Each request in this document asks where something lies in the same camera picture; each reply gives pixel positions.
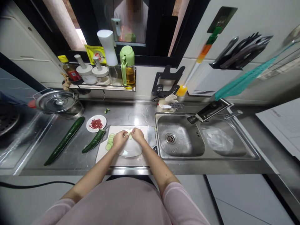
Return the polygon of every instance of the hand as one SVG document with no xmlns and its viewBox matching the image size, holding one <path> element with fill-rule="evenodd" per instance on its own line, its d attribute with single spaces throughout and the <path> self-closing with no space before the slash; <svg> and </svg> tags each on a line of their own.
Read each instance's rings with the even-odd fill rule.
<svg viewBox="0 0 300 225">
<path fill-rule="evenodd" d="M 132 130 L 130 134 L 133 137 L 133 139 L 136 140 L 138 143 L 141 143 L 141 141 L 145 140 L 143 132 L 136 127 Z"/>
<path fill-rule="evenodd" d="M 120 131 L 119 133 L 116 133 L 115 137 L 113 138 L 113 146 L 117 148 L 118 150 L 122 147 L 122 145 L 128 140 L 129 135 L 125 134 L 128 133 L 125 130 Z"/>
</svg>

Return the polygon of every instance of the yellow cap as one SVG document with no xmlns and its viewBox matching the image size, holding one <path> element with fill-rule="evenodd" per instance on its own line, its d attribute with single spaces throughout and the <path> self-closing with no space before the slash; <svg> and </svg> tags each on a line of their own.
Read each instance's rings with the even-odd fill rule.
<svg viewBox="0 0 300 225">
<path fill-rule="evenodd" d="M 57 58 L 62 62 L 62 63 L 67 63 L 69 60 L 66 56 L 57 56 Z"/>
</svg>

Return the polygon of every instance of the red cap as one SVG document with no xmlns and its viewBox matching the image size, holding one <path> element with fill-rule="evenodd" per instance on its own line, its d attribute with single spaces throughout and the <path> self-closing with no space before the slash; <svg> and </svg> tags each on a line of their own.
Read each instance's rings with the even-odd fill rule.
<svg viewBox="0 0 300 225">
<path fill-rule="evenodd" d="M 28 103 L 28 106 L 29 106 L 30 108 L 36 108 L 35 101 L 36 101 L 35 99 L 32 100 L 32 101 L 30 101 L 30 102 Z"/>
</svg>

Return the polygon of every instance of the person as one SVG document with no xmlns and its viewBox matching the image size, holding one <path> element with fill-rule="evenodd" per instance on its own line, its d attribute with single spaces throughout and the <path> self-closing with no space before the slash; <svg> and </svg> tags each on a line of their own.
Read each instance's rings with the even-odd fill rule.
<svg viewBox="0 0 300 225">
<path fill-rule="evenodd" d="M 114 18 L 121 20 L 121 38 L 120 41 L 125 40 L 126 34 L 133 33 L 137 43 L 145 43 L 147 20 L 148 20 L 148 6 L 143 0 L 123 0 L 114 10 Z"/>
<path fill-rule="evenodd" d="M 141 145 L 160 193 L 152 184 L 131 177 L 102 182 L 128 140 L 126 133 L 117 133 L 106 155 L 33 224 L 209 224 L 138 128 L 131 135 Z"/>
</svg>

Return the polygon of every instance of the sink drain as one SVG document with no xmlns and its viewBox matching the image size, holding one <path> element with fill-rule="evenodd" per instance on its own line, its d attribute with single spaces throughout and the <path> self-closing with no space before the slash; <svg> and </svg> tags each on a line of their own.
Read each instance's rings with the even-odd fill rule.
<svg viewBox="0 0 300 225">
<path fill-rule="evenodd" d="M 166 134 L 166 141 L 169 143 L 169 144 L 175 144 L 176 143 L 176 137 L 174 134 L 172 133 L 167 133 Z"/>
</svg>

